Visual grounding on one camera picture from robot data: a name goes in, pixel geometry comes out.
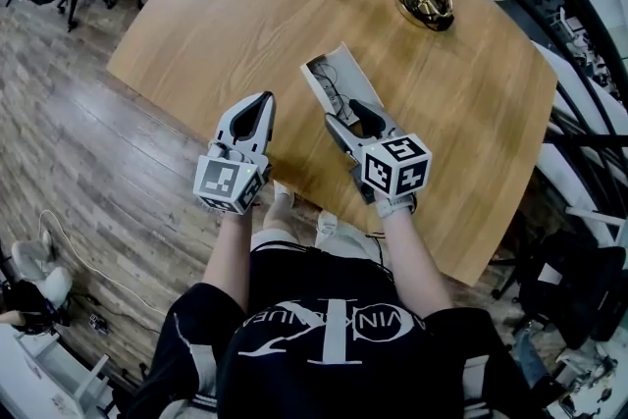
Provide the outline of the black thin-rimmed round eyeglasses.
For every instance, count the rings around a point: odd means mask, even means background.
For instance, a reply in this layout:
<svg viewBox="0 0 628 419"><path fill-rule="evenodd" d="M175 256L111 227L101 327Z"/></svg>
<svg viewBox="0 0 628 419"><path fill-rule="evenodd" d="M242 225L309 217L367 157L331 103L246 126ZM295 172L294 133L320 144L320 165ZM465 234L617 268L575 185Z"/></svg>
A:
<svg viewBox="0 0 628 419"><path fill-rule="evenodd" d="M357 121L357 116L349 106L349 97L340 93L337 88L338 72L330 64L320 61L309 66L314 78L319 82L333 108L333 114L352 125Z"/></svg>

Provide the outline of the person's white sneaker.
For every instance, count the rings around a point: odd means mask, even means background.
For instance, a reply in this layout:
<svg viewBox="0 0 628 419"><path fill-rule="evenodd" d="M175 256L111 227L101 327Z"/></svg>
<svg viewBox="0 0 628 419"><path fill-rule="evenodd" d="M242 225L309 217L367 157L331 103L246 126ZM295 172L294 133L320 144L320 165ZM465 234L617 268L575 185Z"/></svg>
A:
<svg viewBox="0 0 628 419"><path fill-rule="evenodd" d="M317 221L315 245L319 246L325 239L333 236L338 227L338 217L328 211L321 211Z"/></svg>
<svg viewBox="0 0 628 419"><path fill-rule="evenodd" d="M293 206L295 199L294 192L277 181L274 181L274 195L276 202L286 202L288 208Z"/></svg>

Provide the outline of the small grey floor device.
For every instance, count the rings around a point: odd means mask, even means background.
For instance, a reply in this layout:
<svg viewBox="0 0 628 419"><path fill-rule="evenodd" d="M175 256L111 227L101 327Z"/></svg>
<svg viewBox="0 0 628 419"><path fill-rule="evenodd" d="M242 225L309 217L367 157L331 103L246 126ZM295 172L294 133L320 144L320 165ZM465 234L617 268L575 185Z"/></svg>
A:
<svg viewBox="0 0 628 419"><path fill-rule="evenodd" d="M108 322L97 313L91 313L89 315L88 324L90 328L100 336L106 337L110 333Z"/></svg>

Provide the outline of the white shelf unit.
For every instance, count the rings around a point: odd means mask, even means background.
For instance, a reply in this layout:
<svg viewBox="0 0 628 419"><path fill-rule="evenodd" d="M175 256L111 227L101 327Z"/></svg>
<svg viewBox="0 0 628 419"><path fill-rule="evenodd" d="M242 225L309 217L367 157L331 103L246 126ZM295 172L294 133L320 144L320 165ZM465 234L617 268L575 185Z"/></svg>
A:
<svg viewBox="0 0 628 419"><path fill-rule="evenodd" d="M23 335L0 325L0 403L20 419L103 419L112 402L106 355L85 366L57 335Z"/></svg>

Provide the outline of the white wristwatch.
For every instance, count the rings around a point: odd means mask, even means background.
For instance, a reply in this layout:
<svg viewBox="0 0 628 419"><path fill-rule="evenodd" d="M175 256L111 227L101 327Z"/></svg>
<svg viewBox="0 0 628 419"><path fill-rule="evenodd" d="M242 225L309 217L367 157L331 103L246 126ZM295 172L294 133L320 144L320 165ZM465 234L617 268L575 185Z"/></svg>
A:
<svg viewBox="0 0 628 419"><path fill-rule="evenodd" d="M387 198L377 194L375 205L381 219L386 219L393 213L401 210L407 210L409 214L413 214L416 210L416 196L410 193L397 198Z"/></svg>

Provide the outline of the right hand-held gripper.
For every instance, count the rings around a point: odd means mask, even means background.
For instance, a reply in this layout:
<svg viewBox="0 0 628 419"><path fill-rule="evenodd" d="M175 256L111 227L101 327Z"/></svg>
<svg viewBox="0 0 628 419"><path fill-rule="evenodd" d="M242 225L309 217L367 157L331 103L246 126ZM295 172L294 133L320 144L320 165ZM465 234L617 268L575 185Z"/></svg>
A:
<svg viewBox="0 0 628 419"><path fill-rule="evenodd" d="M358 118L360 135L330 113L325 114L325 126L344 154L357 155L350 172L364 202L374 203L376 193L398 199L421 190L432 164L424 142L415 133L400 136L400 126L379 105L350 99L349 107ZM364 138L380 141L363 145Z"/></svg>

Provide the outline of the person's right white sneaker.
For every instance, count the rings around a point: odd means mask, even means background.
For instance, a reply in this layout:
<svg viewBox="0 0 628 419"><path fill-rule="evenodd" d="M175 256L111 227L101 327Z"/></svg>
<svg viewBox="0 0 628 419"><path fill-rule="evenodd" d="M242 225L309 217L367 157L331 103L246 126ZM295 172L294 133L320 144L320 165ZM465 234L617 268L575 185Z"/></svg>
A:
<svg viewBox="0 0 628 419"><path fill-rule="evenodd" d="M338 227L338 217L328 211L321 211L317 221L315 245L319 246L325 239L333 236Z"/></svg>

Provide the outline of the person's black printed t-shirt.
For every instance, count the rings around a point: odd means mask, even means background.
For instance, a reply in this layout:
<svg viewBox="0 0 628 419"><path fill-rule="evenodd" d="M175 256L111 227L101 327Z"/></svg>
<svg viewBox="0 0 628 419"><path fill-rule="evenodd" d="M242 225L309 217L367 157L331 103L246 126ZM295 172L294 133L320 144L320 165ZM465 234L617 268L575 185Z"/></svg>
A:
<svg viewBox="0 0 628 419"><path fill-rule="evenodd" d="M250 266L247 307L205 283L172 305L127 419L549 419L486 311L420 317L370 260Z"/></svg>

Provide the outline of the person's left white sneaker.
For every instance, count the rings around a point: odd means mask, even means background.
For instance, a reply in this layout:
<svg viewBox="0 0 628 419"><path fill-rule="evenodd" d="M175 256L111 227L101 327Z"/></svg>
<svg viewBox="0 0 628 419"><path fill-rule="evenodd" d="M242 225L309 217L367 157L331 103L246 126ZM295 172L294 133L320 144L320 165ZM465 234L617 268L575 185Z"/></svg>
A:
<svg viewBox="0 0 628 419"><path fill-rule="evenodd" d="M294 192L277 181L274 181L274 195L276 202L286 202L288 208L293 206L295 199Z"/></svg>

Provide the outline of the white glasses case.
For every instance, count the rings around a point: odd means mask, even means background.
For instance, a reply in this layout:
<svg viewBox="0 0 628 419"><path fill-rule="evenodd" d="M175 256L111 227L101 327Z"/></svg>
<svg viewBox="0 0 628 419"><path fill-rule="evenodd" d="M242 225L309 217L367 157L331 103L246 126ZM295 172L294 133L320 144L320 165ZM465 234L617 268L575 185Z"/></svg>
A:
<svg viewBox="0 0 628 419"><path fill-rule="evenodd" d="M362 72L346 45L342 43L331 53L320 55L300 66L303 76L326 113L333 114L333 108L321 85L309 70L311 64L320 61L326 62L336 69L338 72L337 88L340 93L348 96L349 100L357 99L384 107L371 82Z"/></svg>

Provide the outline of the person's light shorts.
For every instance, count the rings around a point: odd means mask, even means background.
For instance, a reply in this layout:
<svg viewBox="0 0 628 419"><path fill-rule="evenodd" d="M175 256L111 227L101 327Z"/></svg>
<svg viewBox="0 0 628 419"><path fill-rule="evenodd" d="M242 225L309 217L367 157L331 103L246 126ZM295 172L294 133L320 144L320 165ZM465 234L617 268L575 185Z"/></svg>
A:
<svg viewBox="0 0 628 419"><path fill-rule="evenodd" d="M300 245L299 239L285 229L271 227L252 235L251 249L268 245L271 241L288 243L288 245L280 245L280 248ZM329 236L317 234L314 247L337 257L371 260L377 264L382 264L378 245L371 238L362 239L360 236L348 236L340 232L334 232Z"/></svg>

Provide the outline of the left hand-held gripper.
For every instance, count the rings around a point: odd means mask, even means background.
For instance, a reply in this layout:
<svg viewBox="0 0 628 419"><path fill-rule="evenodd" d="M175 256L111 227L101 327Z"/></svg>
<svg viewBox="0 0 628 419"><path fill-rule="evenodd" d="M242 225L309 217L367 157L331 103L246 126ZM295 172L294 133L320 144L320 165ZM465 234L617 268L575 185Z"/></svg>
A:
<svg viewBox="0 0 628 419"><path fill-rule="evenodd" d="M268 181L268 159L251 161L242 153L264 154L272 139L276 100L271 91L249 95L221 117L215 139L197 162L193 194L208 209L244 215Z"/></svg>

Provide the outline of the person's right forearm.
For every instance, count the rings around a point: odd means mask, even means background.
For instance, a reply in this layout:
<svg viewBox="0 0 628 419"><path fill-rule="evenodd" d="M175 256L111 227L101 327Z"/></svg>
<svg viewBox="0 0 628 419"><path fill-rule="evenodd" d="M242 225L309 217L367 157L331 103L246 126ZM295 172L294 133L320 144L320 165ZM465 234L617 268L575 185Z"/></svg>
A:
<svg viewBox="0 0 628 419"><path fill-rule="evenodd" d="M453 307L446 283L407 206L382 218L398 297L414 314L426 318Z"/></svg>

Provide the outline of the person's left forearm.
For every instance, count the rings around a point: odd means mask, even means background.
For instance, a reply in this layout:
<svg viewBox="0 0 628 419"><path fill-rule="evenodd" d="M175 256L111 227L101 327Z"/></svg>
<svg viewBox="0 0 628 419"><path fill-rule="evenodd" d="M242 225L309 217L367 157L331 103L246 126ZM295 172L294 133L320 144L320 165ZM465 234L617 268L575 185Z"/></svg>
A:
<svg viewBox="0 0 628 419"><path fill-rule="evenodd" d="M227 294L244 311L249 298L252 211L226 213L202 282Z"/></svg>

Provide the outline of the white desk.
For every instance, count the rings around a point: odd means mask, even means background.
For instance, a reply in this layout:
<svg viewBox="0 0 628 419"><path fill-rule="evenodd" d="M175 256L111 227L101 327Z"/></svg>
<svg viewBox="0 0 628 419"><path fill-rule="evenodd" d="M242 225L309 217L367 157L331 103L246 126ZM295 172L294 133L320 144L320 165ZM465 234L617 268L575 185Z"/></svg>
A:
<svg viewBox="0 0 628 419"><path fill-rule="evenodd" d="M573 70L572 66L563 58L538 44L532 42L534 46L543 55L551 68L555 71L558 82L562 85L567 95L572 99L578 110L582 113L587 125L593 133L608 134L609 131L605 125L593 98L585 89L584 84ZM602 105L607 107L605 110L609 113L611 123L620 133L628 133L628 113L620 110L620 105L599 85L589 79L590 85L595 90ZM565 99L559 95L558 90L553 99L553 107L557 111L567 115L569 119L576 119L574 113L569 109ZM585 149L587 154L592 154L592 159L599 166L602 166L599 156L591 149ZM557 150L557 147L546 145L541 148L539 158L537 160L537 168L549 180L555 189L558 190L568 206L583 210L599 210L602 212L602 204L594 203L593 190L585 189L584 183L576 176L575 169L571 168L566 159ZM611 167L611 172L615 179L628 188L628 180L616 167ZM607 226L600 222L584 221L584 225L592 233L593 237L602 246L614 243L614 237L611 235Z"/></svg>

